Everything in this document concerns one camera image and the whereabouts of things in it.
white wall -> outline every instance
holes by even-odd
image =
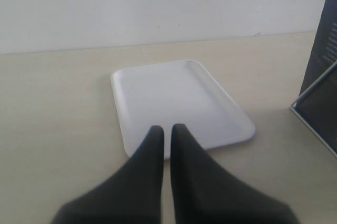
[[[324,0],[0,0],[0,54],[315,30]]]

table surface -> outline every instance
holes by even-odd
[[[335,223],[337,160],[288,109],[314,33],[0,56],[0,223],[48,223],[125,161],[110,74],[200,61],[256,125],[210,150],[238,178],[287,202],[304,224]],[[163,223],[174,223],[169,162]]]

white tray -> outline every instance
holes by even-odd
[[[121,69],[111,83],[129,156],[152,125],[164,129],[165,158],[176,123],[186,124],[205,149],[246,141],[255,133],[253,122],[197,61]]]

plastic tray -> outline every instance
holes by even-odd
[[[255,133],[249,117],[197,61],[121,69],[111,83],[129,156],[152,125],[164,129],[165,158],[176,123],[186,124],[205,149],[246,141]]]

beige table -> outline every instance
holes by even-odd
[[[294,209],[336,223],[337,160],[288,110],[313,33],[0,56],[0,223],[45,224],[59,206],[126,160],[109,76],[196,59],[256,124],[250,142],[209,151],[223,167]],[[169,162],[163,223],[174,223]]]

